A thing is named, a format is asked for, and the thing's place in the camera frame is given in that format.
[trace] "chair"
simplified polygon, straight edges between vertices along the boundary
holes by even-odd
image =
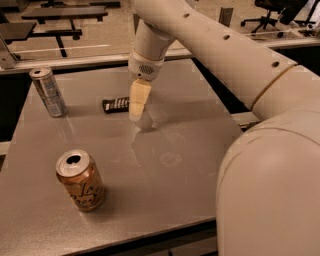
[[[261,16],[257,19],[245,19],[241,22],[241,26],[244,27],[246,25],[246,22],[260,22],[260,24],[252,30],[251,33],[255,34],[259,28],[263,27],[263,29],[266,29],[267,25],[270,24],[272,26],[275,26],[277,21],[276,19],[271,18],[272,12],[280,13],[283,10],[282,6],[276,6],[270,2],[270,0],[255,0],[254,5],[263,9],[267,10],[267,16]]]

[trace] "gray table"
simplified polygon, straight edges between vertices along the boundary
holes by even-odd
[[[191,60],[166,62],[140,128],[102,99],[127,96],[127,67],[56,75],[68,115],[51,118],[32,86],[0,173],[0,255],[106,248],[215,219],[219,165],[241,131]],[[107,189],[73,207],[58,158],[83,149]]]

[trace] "workbench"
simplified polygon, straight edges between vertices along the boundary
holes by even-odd
[[[241,130],[191,60],[165,62],[138,123],[102,109],[128,96],[126,66],[55,77],[68,114],[50,117],[32,85],[0,172],[0,255],[144,255],[139,241],[199,227],[215,235],[218,170]],[[72,149],[95,159],[106,188],[90,213],[56,178]]]

